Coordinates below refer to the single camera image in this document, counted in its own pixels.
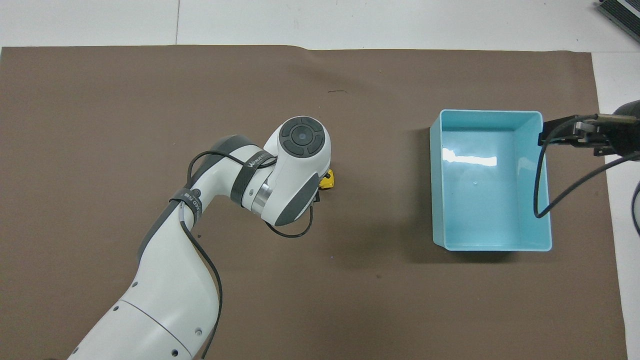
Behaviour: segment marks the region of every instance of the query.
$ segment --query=light blue container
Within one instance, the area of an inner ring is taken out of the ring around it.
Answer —
[[[433,241],[457,251],[549,251],[549,215],[533,215],[537,111],[442,110],[431,127]],[[547,206],[547,171],[539,207]]]

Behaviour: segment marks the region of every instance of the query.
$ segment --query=yellow object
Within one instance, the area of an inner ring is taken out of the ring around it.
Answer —
[[[320,190],[333,188],[333,185],[333,170],[329,169],[322,180],[320,180]]]

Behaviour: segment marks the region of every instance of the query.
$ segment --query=brown paper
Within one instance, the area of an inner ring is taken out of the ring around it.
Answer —
[[[5,47],[0,61],[2,358],[66,358],[127,289],[189,160],[230,134],[263,144],[295,115],[328,128],[336,186],[300,239],[228,199],[204,213],[194,233],[225,291],[210,359],[626,358],[604,176],[551,212],[550,252],[449,252],[431,235],[440,110],[596,112],[590,54]],[[552,197],[603,163],[568,147],[547,161]]]

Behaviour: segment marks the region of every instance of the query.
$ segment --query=white table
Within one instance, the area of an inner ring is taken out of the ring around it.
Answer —
[[[595,5],[587,0],[2,0],[0,46],[285,44],[307,49],[585,51],[594,53],[600,111],[610,113],[640,99],[640,44]],[[629,211],[638,179],[640,163],[607,171],[631,360],[640,360],[640,238]]]

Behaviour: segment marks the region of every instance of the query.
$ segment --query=round gray button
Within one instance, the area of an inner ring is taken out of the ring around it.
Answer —
[[[314,132],[308,126],[301,125],[293,129],[291,133],[291,140],[294,143],[304,146],[309,144],[314,139]]]

